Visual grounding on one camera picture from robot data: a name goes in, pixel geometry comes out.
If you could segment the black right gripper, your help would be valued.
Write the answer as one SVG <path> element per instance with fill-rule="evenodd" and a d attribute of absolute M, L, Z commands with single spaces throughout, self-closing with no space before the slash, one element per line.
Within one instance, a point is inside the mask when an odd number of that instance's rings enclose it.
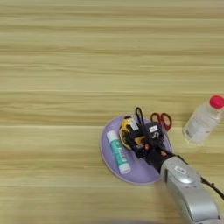
<path fill-rule="evenodd" d="M 158 139 L 145 137 L 140 129 L 128 127 L 128 133 L 128 149 L 134 151 L 136 156 L 144 159 L 148 165 L 153 166 L 158 173 L 161 172 L 163 163 L 174 157 L 174 154 L 162 146 Z"/>

